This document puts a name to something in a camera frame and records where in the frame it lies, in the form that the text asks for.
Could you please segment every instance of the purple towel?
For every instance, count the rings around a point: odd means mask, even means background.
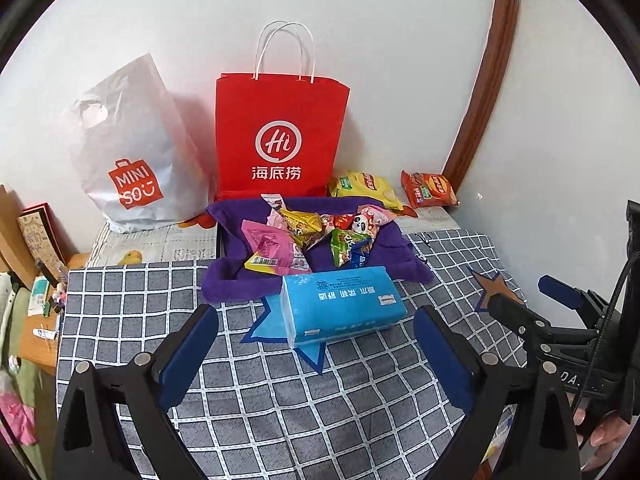
[[[371,198],[354,196],[344,198],[286,198],[292,211],[320,214],[354,214],[358,206],[382,204]],[[249,301],[263,296],[279,294],[282,278],[244,268],[252,250],[240,227],[242,220],[266,223],[271,207],[261,198],[223,200],[210,204],[207,211],[218,221],[225,256],[218,258],[207,269],[202,282],[202,293],[207,301]],[[314,272],[336,270],[329,238],[306,252],[306,259]],[[429,283],[433,273],[412,252],[411,243],[402,237],[400,228],[391,222],[380,228],[367,261],[367,266],[385,266],[393,279]]]

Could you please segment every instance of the tissue box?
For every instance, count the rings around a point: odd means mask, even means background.
[[[385,267],[283,276],[281,306],[292,348],[371,332],[406,316]]]

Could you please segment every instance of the checkered blanket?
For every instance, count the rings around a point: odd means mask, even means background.
[[[523,365],[522,343],[485,312],[472,270],[502,267],[491,240],[464,230],[409,235],[436,279],[397,282],[407,317],[379,332],[327,346],[320,376],[286,344],[241,343],[260,301],[216,305],[220,333],[182,404],[168,413],[213,479],[404,480],[422,478],[463,418],[414,339],[416,308],[433,304],[478,350]],[[79,360],[127,363],[153,351],[200,303],[208,262],[83,269],[70,274],[58,364],[58,408]],[[126,406],[124,435],[143,478],[155,478]],[[506,410],[503,420],[511,414]]]

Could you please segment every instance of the white wall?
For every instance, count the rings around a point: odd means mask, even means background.
[[[500,97],[455,218],[488,234],[530,306],[551,274],[609,299],[625,261],[626,200],[640,200],[640,88],[578,0],[522,0]]]
[[[399,177],[443,167],[475,81],[493,0],[57,0],[0,76],[0,181],[25,204],[48,201],[78,250],[101,224],[60,155],[50,122],[82,92],[151,52],[200,153],[213,157],[215,83],[250,72],[267,22],[307,24],[318,75],[351,88],[337,166]],[[270,72],[295,72],[284,35]]]

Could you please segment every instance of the human hand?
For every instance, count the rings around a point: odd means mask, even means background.
[[[574,424],[580,426],[585,416],[586,412],[578,408],[574,415]],[[582,470],[590,471],[605,465],[611,460],[613,453],[620,447],[630,431],[631,425],[622,420],[618,416],[618,412],[606,415],[591,433],[590,443],[598,449]],[[578,446],[582,444],[582,440],[582,435],[578,434]]]

